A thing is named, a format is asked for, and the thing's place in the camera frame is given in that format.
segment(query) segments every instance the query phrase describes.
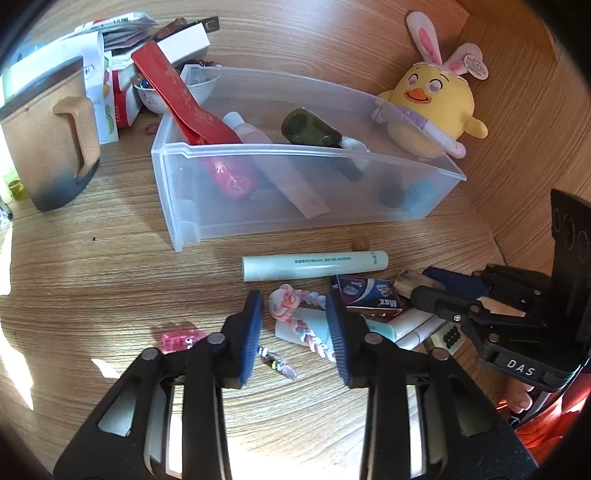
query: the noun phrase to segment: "mug handle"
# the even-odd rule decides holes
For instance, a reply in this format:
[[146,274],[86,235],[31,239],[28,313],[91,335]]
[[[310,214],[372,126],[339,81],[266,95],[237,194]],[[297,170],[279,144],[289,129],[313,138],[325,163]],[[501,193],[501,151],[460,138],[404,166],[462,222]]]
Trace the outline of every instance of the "mug handle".
[[80,183],[99,161],[100,145],[96,133],[95,109],[88,97],[66,97],[53,106],[53,114],[67,113],[74,119],[83,165],[76,175]]

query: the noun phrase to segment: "wood grain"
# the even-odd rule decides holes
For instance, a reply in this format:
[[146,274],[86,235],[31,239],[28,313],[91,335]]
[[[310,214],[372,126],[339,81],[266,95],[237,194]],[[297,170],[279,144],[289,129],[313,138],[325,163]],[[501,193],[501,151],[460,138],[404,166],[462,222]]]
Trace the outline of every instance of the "wood grain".
[[555,55],[554,36],[523,0],[457,0],[470,15],[506,28],[544,53]]
[[[435,264],[468,273],[502,258],[487,225],[456,189],[425,220],[366,224],[203,241],[175,253],[160,209],[150,160],[152,137],[142,114],[103,148],[88,188],[68,206],[47,213],[26,200],[15,204],[10,295],[0,297],[1,326],[26,358],[34,381],[29,410],[0,368],[0,401],[15,426],[52,468],[76,429],[113,380],[91,358],[124,369],[174,325],[217,331],[242,307],[246,292],[268,295],[281,282],[246,285],[241,256],[346,251],[367,236],[389,253],[379,275]],[[326,291],[326,279],[294,287]],[[275,339],[267,315],[261,343],[297,368],[296,382],[257,362],[242,391],[225,393],[236,478],[257,462],[274,472],[356,478],[363,441],[366,394],[342,387],[334,364],[306,348]],[[459,361],[495,401],[504,379],[475,364],[466,345]]]
[[465,190],[510,265],[551,271],[550,189],[591,199],[591,97],[567,55],[556,64],[510,31],[470,17],[490,77],[470,79],[485,140],[463,137]]
[[393,88],[421,57],[405,16],[422,10],[451,53],[468,14],[454,0],[60,0],[32,33],[52,40],[96,18],[147,11],[161,25],[176,17],[220,17],[209,58],[227,66],[283,70],[370,93]]

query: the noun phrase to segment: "orange fabric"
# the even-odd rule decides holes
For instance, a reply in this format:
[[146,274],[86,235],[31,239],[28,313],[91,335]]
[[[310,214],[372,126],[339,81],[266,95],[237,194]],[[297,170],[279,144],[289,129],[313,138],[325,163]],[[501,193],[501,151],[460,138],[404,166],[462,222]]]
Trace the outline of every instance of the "orange fabric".
[[591,375],[579,375],[554,405],[516,429],[515,433],[538,464],[541,464],[560,443],[579,416],[584,401],[590,393]]

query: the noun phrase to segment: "yellow plush toy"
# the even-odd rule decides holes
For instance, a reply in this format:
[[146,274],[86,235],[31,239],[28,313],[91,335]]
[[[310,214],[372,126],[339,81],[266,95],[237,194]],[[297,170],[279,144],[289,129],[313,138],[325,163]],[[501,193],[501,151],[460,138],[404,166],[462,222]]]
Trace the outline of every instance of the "yellow plush toy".
[[[488,77],[482,52],[477,45],[465,43],[443,63],[429,17],[422,12],[411,12],[406,21],[425,62],[413,65],[394,90],[378,95],[398,107],[402,115],[386,115],[378,108],[374,118],[378,122],[387,121],[390,137],[410,153],[431,159],[440,156],[443,150],[452,157],[462,158],[466,149],[457,141],[460,135],[466,132],[485,138],[488,134],[486,125],[472,116],[474,97],[467,81],[460,76],[469,72],[482,80]],[[404,121],[403,116],[414,126]]]

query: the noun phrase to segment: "cork mug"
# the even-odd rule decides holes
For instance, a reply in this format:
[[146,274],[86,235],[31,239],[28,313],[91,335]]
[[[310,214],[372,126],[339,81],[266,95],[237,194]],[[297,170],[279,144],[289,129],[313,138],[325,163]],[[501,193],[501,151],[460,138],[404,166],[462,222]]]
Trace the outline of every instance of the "cork mug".
[[42,212],[73,200],[98,167],[100,145],[82,57],[21,89],[0,109],[0,124],[18,176]]

